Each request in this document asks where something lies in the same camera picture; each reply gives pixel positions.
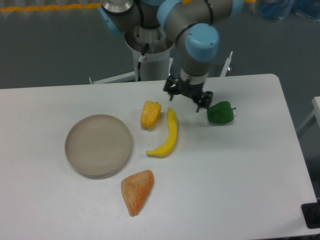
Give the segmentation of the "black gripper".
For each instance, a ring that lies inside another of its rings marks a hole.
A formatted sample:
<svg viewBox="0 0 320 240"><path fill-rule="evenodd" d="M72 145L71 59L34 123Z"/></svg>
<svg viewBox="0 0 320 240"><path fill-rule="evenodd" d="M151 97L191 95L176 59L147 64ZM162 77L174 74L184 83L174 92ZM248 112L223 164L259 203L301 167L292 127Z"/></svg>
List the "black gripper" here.
<svg viewBox="0 0 320 240"><path fill-rule="evenodd" d="M183 95L190 98L197 105L196 112L200 109L207 110L212 103L214 93L212 91L203 91L204 82L193 84L190 79L183 81L176 79L174 76L169 75L163 91L169 95L169 100L172 101L175 95Z"/></svg>

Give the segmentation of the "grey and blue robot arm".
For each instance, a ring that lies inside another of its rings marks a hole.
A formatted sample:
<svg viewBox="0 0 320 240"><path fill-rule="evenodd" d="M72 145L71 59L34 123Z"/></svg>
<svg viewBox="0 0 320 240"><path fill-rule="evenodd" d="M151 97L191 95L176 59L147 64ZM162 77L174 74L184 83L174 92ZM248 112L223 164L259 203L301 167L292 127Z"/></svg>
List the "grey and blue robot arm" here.
<svg viewBox="0 0 320 240"><path fill-rule="evenodd" d="M124 34L138 53L136 81L164 79L170 97L183 95L207 109L213 93L203 86L220 44L214 24L238 14L243 6L242 0L103 0L98 12L109 32ZM177 73L160 62L143 66L153 55L168 55L174 46L181 54Z"/></svg>

